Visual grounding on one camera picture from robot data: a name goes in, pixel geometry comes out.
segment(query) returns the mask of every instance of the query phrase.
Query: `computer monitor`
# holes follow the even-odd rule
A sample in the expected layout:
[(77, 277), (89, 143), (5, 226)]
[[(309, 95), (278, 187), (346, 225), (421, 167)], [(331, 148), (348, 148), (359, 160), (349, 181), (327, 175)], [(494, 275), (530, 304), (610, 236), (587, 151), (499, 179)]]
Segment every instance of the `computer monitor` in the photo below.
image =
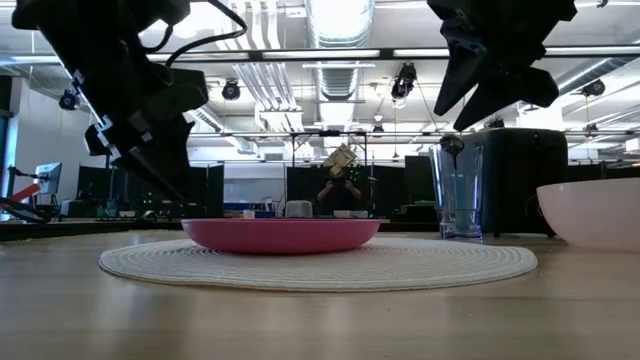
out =
[(39, 195), (53, 195), (58, 192), (60, 185), (60, 173), (62, 172), (62, 163), (52, 163), (46, 165), (38, 165), (36, 167), (36, 175), (38, 179), (34, 179), (33, 183), (40, 186)]

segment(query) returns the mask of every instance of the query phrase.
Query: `wall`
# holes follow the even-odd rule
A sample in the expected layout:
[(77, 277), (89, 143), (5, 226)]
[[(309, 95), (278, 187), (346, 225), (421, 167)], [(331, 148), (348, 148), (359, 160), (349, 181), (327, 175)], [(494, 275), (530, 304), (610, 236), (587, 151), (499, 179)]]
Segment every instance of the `wall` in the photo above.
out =
[[(85, 148), (84, 132), (91, 121), (89, 114), (61, 110), (57, 100), (31, 90), (23, 79), (14, 79), (14, 90), (12, 111), (16, 115), (9, 122), (8, 161), (5, 164), (33, 173), (37, 165), (62, 162), (57, 197), (59, 201), (74, 199), (78, 167), (101, 167), (105, 161), (102, 156), (89, 156)], [(32, 182), (29, 178), (16, 178), (14, 191)], [(6, 194), (6, 185), (5, 181), (3, 194)]]

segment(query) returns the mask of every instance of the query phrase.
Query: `round placemat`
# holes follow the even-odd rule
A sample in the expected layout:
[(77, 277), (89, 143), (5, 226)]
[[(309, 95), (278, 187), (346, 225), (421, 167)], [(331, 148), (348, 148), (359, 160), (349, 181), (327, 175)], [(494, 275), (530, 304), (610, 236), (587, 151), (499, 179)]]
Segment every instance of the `round placemat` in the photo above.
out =
[(347, 252), (249, 256), (191, 240), (110, 250), (100, 266), (115, 275), (173, 285), (263, 290), (361, 292), (432, 289), (495, 281), (533, 270), (527, 249), (452, 241), (374, 239)]

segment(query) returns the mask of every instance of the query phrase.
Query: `ceiling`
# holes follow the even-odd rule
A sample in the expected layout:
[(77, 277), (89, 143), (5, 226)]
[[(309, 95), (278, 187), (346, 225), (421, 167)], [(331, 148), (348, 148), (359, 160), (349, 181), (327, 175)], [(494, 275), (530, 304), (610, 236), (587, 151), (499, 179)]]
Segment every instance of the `ceiling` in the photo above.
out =
[[(38, 32), (18, 31), (11, 27), (11, 9), (3, 7), (0, 1), (0, 53), (36, 53), (50, 54), (51, 47)], [(561, 23), (547, 38), (546, 45), (609, 45), (629, 43), (634, 34), (640, 39), (640, 6), (628, 4), (620, 6), (614, 0), (609, 1), (605, 8), (596, 8), (593, 1), (576, 1), (579, 5), (579, 13), (571, 23)], [(289, 49), (310, 47), (307, 35), (307, 19), (304, 14), (304, 1), (285, 0), (278, 1), (278, 38), (283, 47)], [(215, 10), (207, 9), (208, 4), (192, 4), (192, 13), (199, 16), (209, 14), (215, 21)], [(446, 45), (439, 33), (440, 21), (426, 6), (426, 1), (377, 1), (374, 11), (373, 25), (370, 33), (369, 46), (371, 47), (444, 47)], [(182, 37), (174, 36), (170, 39), (165, 51), (173, 51), (192, 39), (211, 35), (210, 30), (191, 29), (181, 33)], [(163, 34), (161, 27), (152, 27), (141, 34), (146, 45), (157, 44)], [(206, 45), (202, 50), (220, 50), (215, 44)], [(591, 59), (543, 59), (535, 64), (536, 67), (547, 70), (554, 78), (559, 78), (565, 73), (583, 66)], [(374, 115), (383, 116), (382, 123), (385, 130), (393, 131), (421, 131), (434, 128), (434, 122), (438, 127), (450, 128), (462, 109), (462, 102), (454, 107), (445, 116), (433, 116), (431, 109), (435, 106), (439, 86), (447, 66), (446, 60), (422, 60), (416, 61), (419, 87), (415, 89), (407, 99), (407, 105), (402, 109), (395, 109), (392, 103), (380, 95), (380, 89), (388, 85), (398, 72), (402, 63), (399, 61), (377, 61), (374, 68), (361, 70), (358, 92), (358, 100), (364, 103), (355, 106), (352, 128), (371, 129)], [(194, 68), (205, 72), (211, 86), (211, 101), (208, 108), (212, 113), (219, 115), (225, 127), (234, 131), (258, 131), (260, 130), (254, 121), (255, 101), (246, 88), (241, 87), (241, 97), (236, 101), (225, 101), (221, 95), (225, 79), (235, 78), (236, 74), (231, 64), (177, 64), (178, 67)], [(32, 88), (51, 96), (59, 96), (68, 85), (64, 70), (59, 66), (10, 66), (2, 69), (3, 73), (15, 76), (24, 76), (29, 79)], [(287, 63), (287, 76), (292, 84), (296, 101), (301, 106), (303, 115), (302, 123), (305, 127), (313, 127), (320, 121), (316, 100), (316, 87), (314, 72), (302, 68), (301, 63)], [(561, 100), (564, 125), (568, 129), (582, 129), (588, 120), (593, 120), (605, 115), (622, 112), (637, 105), (640, 97), (640, 62), (633, 61), (629, 65), (614, 71), (602, 78), (607, 85), (607, 92), (601, 97), (591, 100), (588, 111), (584, 106), (584, 98), (581, 96), (564, 96)], [(379, 84), (379, 90), (374, 91), (370, 84)], [(508, 126), (516, 125), (518, 111), (516, 106), (511, 106), (500, 111)], [(623, 122), (611, 125), (608, 129), (633, 129), (640, 127), (640, 118), (631, 117)], [(206, 132), (206, 126), (198, 126), (201, 132)], [(615, 156), (622, 156), (620, 144), (629, 137), (611, 137), (602, 141), (597, 147), (603, 154), (607, 149)], [(399, 143), (415, 141), (413, 138), (400, 138)], [(581, 143), (584, 137), (574, 137), (570, 142)], [(190, 141), (190, 146), (229, 146), (228, 142), (221, 139), (198, 139)], [(270, 145), (282, 144), (282, 142), (269, 142)]]

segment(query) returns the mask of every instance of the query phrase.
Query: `desk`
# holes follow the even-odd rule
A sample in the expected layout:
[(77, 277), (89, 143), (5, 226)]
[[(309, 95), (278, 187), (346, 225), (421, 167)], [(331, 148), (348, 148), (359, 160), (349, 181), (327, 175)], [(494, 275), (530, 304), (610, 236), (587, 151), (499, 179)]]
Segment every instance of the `desk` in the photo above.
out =
[(97, 266), (104, 250), (184, 237), (150, 231), (1, 244), (0, 359), (565, 360), (639, 353), (640, 254), (499, 239), (526, 244), (539, 268), (489, 284), (363, 294), (162, 286)]

